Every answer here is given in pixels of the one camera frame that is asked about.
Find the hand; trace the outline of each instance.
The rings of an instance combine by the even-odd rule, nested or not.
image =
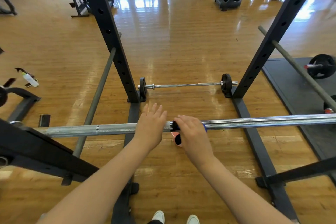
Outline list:
[[[162,112],[162,105],[158,109],[156,107],[156,103],[151,108],[145,105],[135,129],[134,139],[145,145],[148,151],[161,142],[167,119],[167,111]]]
[[[200,120],[186,115],[179,115],[174,120],[180,127],[182,147],[195,167],[200,169],[211,164],[214,155],[207,132]]]

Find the pink object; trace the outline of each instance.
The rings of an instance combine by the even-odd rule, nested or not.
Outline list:
[[[175,137],[177,136],[177,135],[179,135],[180,133],[179,132],[171,132],[171,134],[173,135],[173,138],[172,138],[172,141],[175,143]]]

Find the left hand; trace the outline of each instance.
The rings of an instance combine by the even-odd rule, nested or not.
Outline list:
[[[162,105],[157,108],[148,104],[142,110],[135,129],[134,139],[153,150],[162,140],[162,132],[167,120],[167,111],[162,112]]]

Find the weight plate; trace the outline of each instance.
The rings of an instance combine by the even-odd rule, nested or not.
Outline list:
[[[331,98],[336,101],[336,95],[332,95]],[[323,103],[323,110],[330,108],[330,106],[324,102]]]
[[[0,106],[3,106],[6,103],[7,98],[8,96],[6,90],[0,86]]]
[[[314,79],[323,79],[332,76],[336,72],[336,63],[333,56],[318,54],[311,59],[310,65],[323,65],[323,67],[308,68],[308,74]]]
[[[232,79],[229,74],[223,74],[221,81],[223,82],[223,85],[220,87],[222,92],[225,96],[228,96],[231,94],[232,89]]]
[[[143,97],[143,98],[145,98],[147,94],[147,89],[145,88],[145,85],[146,85],[145,77],[141,77],[139,91],[140,91],[140,97]]]

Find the gym floor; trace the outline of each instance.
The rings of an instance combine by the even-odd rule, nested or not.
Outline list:
[[[19,15],[0,18],[0,82],[18,78],[23,67],[40,81],[29,90],[42,97],[24,120],[38,126],[40,114],[51,115],[51,126],[82,125],[108,58],[95,18],[71,18],[71,0],[11,0]],[[243,0],[239,9],[221,12],[213,0],[116,0],[117,28],[134,82],[147,84],[219,82],[223,73],[240,80],[258,49],[281,2]],[[333,0],[308,0],[281,40],[294,57],[334,54],[336,11]],[[275,51],[272,58],[280,57]],[[114,68],[108,76],[93,124],[126,123],[129,104]],[[265,76],[260,73],[246,94],[253,117],[288,115]],[[10,96],[0,109],[6,119],[19,102]],[[148,103],[162,104],[168,120],[178,114],[200,120],[236,118],[230,99],[216,86],[148,91]],[[296,127],[258,129],[278,172],[317,159]],[[238,178],[266,200],[254,177],[260,174],[242,129],[209,131],[215,155]],[[88,137],[81,158],[101,167],[123,145],[123,135]],[[74,148],[77,138],[59,142]],[[147,223],[163,210],[166,223],[184,224],[190,214],[201,223],[236,223],[226,205],[165,133],[135,173],[139,193],[132,197],[132,214]],[[35,223],[79,183],[62,187],[61,178],[17,167],[0,170],[0,222]],[[286,190],[304,224],[334,223],[336,189],[326,176],[287,184]]]

